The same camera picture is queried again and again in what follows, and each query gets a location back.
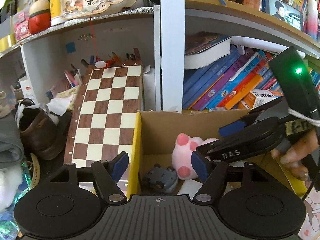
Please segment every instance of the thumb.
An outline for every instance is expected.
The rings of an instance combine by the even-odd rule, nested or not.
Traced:
[[[280,162],[282,164],[297,162],[306,157],[318,147],[319,145],[316,131],[315,129],[313,129],[310,132],[306,133],[303,137],[301,137],[299,141],[296,142],[280,159]]]

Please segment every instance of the white cable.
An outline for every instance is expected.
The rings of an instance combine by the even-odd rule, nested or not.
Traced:
[[[315,120],[315,119],[312,119],[310,117],[306,117],[305,115],[300,114],[299,112],[294,111],[291,108],[288,108],[288,113],[293,115],[293,116],[295,116],[295,117],[298,117],[300,119],[308,121],[309,123],[311,123],[312,125],[314,125],[316,127],[320,127],[320,120]]]

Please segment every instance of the pink plush toy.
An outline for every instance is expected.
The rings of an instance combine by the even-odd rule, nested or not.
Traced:
[[[178,173],[179,179],[195,179],[198,177],[191,165],[191,154],[199,145],[216,141],[207,139],[203,141],[200,137],[193,137],[181,133],[176,139],[176,146],[172,152],[172,166]]]

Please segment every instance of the green light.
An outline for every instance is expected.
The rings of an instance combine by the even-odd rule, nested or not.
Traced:
[[[301,74],[301,73],[302,73],[302,68],[301,68],[301,67],[298,67],[298,68],[296,69],[296,73],[297,73],[297,74]]]

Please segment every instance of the metal screw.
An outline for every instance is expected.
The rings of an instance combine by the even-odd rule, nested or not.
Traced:
[[[112,202],[119,202],[123,199],[124,199],[124,197],[120,194],[112,194],[109,196],[109,200]]]
[[[196,200],[200,202],[208,202],[211,200],[211,197],[208,194],[199,194],[196,196]]]

